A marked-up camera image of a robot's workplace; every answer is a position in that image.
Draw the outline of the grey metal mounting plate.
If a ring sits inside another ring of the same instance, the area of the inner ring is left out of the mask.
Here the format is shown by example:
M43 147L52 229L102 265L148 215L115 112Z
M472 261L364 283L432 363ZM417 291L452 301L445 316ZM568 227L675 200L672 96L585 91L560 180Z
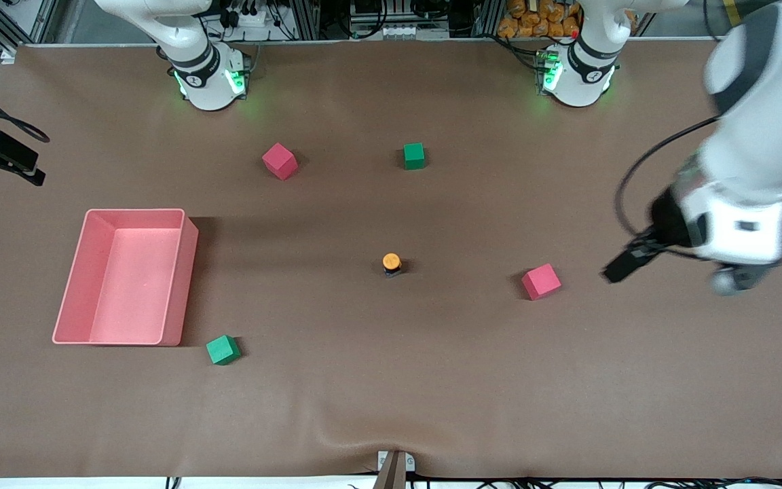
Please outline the grey metal mounting plate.
M386 461L386 459L389 457L390 452L389 451L379 451L377 453L377 465L376 465L376 473L379 473L379 471L382 470L382 467ZM412 454L408 452L401 452L399 461L401 463L405 464L405 471L407 473L415 473L416 467L415 467L415 457L413 457Z

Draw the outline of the pink foam cube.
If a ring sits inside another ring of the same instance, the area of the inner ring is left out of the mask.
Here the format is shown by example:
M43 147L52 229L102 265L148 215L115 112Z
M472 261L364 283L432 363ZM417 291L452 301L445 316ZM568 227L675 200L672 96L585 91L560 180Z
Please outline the pink foam cube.
M521 279L525 293L529 300L552 294L561 288L561 279L557 276L552 264L542 264L537 268L528 270Z
M299 169L294 153L282 143L274 143L263 154L263 163L273 176L282 181L292 177Z

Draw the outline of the pile of orange bags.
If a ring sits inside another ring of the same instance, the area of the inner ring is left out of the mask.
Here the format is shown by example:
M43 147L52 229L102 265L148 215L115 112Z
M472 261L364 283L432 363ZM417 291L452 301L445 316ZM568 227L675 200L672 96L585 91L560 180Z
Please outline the pile of orange bags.
M571 38L580 31L583 9L565 0L506 0L496 35L501 38Z

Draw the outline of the aluminium rack post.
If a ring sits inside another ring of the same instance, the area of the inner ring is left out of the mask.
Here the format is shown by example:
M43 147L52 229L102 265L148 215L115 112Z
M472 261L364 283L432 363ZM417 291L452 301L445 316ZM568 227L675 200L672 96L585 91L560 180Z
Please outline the aluminium rack post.
M298 40L318 41L322 0L289 0Z
M472 0L474 3L474 18L470 29L471 37L484 34L495 35L500 20L506 13L506 0Z

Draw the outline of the white connector block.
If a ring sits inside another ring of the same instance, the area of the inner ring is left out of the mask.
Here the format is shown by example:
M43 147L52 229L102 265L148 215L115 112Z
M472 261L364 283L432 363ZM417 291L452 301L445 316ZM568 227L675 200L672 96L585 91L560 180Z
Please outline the white connector block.
M450 38L448 30L438 24L389 24L380 32L382 40L393 41L434 41Z

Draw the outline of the white power strip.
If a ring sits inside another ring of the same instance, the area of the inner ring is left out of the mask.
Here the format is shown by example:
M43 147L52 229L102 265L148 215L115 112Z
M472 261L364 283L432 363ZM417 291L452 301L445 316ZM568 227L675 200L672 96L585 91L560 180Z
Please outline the white power strip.
M220 20L226 28L265 28L271 24L269 9L265 4L257 4L255 8L251 4L229 8Z

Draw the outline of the pink plastic tray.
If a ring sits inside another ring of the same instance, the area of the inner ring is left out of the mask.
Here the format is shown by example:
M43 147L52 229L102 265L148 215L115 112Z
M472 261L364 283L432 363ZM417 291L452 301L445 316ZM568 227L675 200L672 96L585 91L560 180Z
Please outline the pink plastic tray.
M53 343L180 344L198 236L182 209L87 211Z

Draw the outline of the brown table cloth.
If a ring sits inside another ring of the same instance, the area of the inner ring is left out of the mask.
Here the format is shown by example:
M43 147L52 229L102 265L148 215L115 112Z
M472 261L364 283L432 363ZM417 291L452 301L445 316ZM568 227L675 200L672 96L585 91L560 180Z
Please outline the brown table cloth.
M782 266L736 297L671 255L600 276L618 180L711 115L712 49L634 41L568 109L492 41L267 46L208 113L153 48L22 48L0 105L51 140L26 139L43 186L0 171L0 477L362 473L398 448L433 477L782 479ZM182 344L54 344L85 213L160 208L199 231ZM529 300L542 264L562 286ZM223 335L242 356L213 365Z

